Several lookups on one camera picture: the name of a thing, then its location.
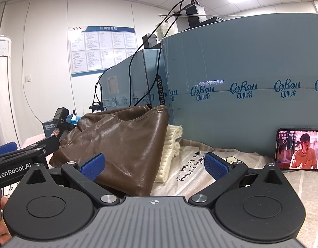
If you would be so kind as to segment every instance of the phone screen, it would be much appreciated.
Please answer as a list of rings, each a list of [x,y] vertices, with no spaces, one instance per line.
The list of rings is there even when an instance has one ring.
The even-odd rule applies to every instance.
[[[275,163],[281,169],[318,169],[318,130],[279,130]]]

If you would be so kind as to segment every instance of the white knitted fabric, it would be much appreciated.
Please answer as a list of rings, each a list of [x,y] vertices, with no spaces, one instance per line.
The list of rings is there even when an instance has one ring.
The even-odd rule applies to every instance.
[[[170,162],[174,156],[178,156],[179,154],[179,143],[176,142],[176,139],[181,136],[182,126],[168,125],[161,155],[160,167],[154,181],[155,183],[164,183],[167,181]]]

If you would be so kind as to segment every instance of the gray plastic base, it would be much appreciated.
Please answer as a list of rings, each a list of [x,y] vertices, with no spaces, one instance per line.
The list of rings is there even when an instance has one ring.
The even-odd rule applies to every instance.
[[[91,224],[72,236],[51,242],[13,237],[4,247],[304,248],[295,239],[276,244],[240,240],[224,231],[208,209],[193,207],[180,196],[127,197],[120,205],[101,208]]]

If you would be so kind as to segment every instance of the man on screen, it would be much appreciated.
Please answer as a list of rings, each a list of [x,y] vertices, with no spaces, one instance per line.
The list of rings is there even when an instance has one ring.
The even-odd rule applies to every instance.
[[[297,150],[291,158],[290,169],[317,168],[317,156],[313,148],[310,148],[311,138],[305,133],[300,137],[301,149]]]

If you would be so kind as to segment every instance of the video on phone screen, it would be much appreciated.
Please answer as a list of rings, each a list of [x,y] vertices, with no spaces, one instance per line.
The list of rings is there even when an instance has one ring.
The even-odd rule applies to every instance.
[[[279,131],[276,152],[281,169],[318,169],[318,131]]]

